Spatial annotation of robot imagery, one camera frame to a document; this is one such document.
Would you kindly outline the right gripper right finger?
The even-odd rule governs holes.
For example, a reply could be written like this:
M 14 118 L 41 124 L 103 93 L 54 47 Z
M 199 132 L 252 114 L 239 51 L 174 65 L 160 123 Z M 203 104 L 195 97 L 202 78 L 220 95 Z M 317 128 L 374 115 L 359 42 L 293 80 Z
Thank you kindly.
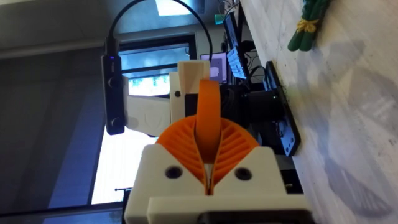
M 214 196 L 287 193 L 274 151 L 260 146 L 244 128 L 224 118 L 210 190 Z

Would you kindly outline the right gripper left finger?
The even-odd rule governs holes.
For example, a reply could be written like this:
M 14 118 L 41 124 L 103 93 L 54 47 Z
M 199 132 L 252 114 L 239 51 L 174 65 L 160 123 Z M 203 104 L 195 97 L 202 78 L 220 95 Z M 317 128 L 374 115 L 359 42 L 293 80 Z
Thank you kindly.
M 206 195 L 206 171 L 194 130 L 195 117 L 186 117 L 144 147 L 124 212 L 126 223 L 148 223 L 151 198 Z

